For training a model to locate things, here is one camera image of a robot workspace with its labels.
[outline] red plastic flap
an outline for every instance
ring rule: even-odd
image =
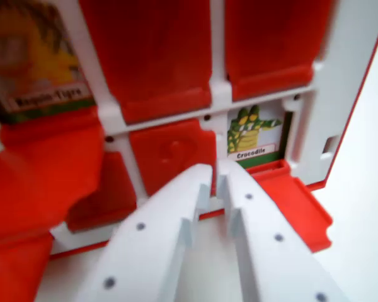
[[[334,0],[226,0],[234,100],[307,84]]]
[[[312,252],[331,245],[326,231],[332,218],[311,192],[298,179],[290,175],[285,160],[247,169],[300,235]]]
[[[127,123],[210,104],[210,1],[79,2]]]
[[[196,119],[133,131],[129,139],[148,195],[194,164],[215,165],[215,133]]]
[[[104,155],[97,191],[69,211],[66,222],[72,231],[100,227],[124,219],[136,209],[136,194],[119,152]]]
[[[0,302],[32,302],[40,284],[52,236],[0,246]]]
[[[98,119],[83,118],[66,131],[61,118],[48,128],[64,129],[43,136],[46,127],[25,123],[4,129],[7,148],[0,152],[0,243],[46,233],[66,218],[69,208],[95,191],[103,158],[103,130]],[[29,126],[40,125],[36,139],[28,138]],[[11,138],[26,137],[25,143]]]

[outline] white background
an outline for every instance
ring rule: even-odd
[[[329,181],[314,195],[334,220],[333,244],[316,259],[350,301],[378,302],[378,49]],[[235,250],[223,227],[221,218],[198,224],[177,301],[241,301]],[[72,301],[100,252],[50,262],[36,301]]]

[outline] plastic toy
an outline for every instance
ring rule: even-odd
[[[0,302],[32,301],[46,261],[106,244],[195,164],[200,218],[223,214],[218,160],[329,247],[310,190],[377,42],[378,0],[0,0]]]

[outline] dot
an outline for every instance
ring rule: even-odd
[[[326,295],[324,293],[318,293],[316,294],[316,299],[319,301],[319,302],[327,302],[327,298],[326,298]]]
[[[137,224],[136,229],[138,231],[144,230],[146,228],[146,225],[143,222],[140,222]]]
[[[116,280],[114,277],[108,277],[105,279],[104,283],[103,283],[103,287],[105,289],[111,289],[112,287],[115,286],[115,283],[116,283]]]
[[[276,235],[275,235],[275,240],[281,242],[281,241],[284,240],[284,237],[283,237],[282,234],[276,234]]]
[[[105,137],[107,143],[112,143],[115,139],[113,137]]]

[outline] small hole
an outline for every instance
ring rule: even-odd
[[[281,242],[281,241],[284,240],[284,237],[283,237],[282,234],[276,234],[276,235],[275,235],[275,240]]]
[[[115,139],[113,137],[105,137],[107,143],[112,143]]]
[[[322,154],[328,153],[328,152],[334,152],[336,148],[336,142],[337,142],[338,136],[335,135],[333,137],[329,137],[326,140],[325,147],[323,147]]]
[[[326,295],[324,293],[318,293],[316,294],[316,299],[319,301],[319,302],[327,302],[327,298],[326,298]]]
[[[137,224],[136,229],[138,231],[144,230],[146,228],[146,225],[143,222],[140,222]]]
[[[111,289],[112,287],[115,286],[115,283],[116,283],[116,280],[114,277],[108,277],[105,279],[104,283],[103,283],[103,287],[105,289]]]

